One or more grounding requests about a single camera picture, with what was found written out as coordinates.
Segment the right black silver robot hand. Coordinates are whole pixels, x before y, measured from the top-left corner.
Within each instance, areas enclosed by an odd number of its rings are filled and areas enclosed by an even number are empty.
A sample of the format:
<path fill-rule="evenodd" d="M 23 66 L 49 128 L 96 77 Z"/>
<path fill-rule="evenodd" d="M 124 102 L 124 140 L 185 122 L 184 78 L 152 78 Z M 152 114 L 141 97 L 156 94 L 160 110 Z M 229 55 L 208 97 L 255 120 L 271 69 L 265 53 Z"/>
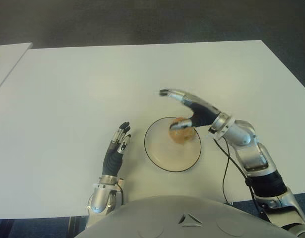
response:
<path fill-rule="evenodd" d="M 221 113 L 220 110 L 207 101 L 185 91 L 162 89 L 159 91 L 159 95 L 161 97 L 173 98 L 190 108 L 193 112 L 193 115 L 190 118 L 179 122 L 173 122 L 169 127 L 170 130 L 211 125 Z"/>

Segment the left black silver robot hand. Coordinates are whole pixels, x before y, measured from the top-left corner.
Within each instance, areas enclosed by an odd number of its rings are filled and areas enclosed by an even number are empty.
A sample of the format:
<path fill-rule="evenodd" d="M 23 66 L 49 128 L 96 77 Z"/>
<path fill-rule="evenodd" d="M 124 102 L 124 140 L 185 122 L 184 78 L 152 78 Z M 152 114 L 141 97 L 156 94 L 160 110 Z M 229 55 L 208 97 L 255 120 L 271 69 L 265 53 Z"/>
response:
<path fill-rule="evenodd" d="M 103 161 L 102 175 L 118 176 L 123 162 L 123 155 L 131 139 L 131 135 L 128 134 L 129 131 L 130 123 L 124 122 L 114 133 Z"/>

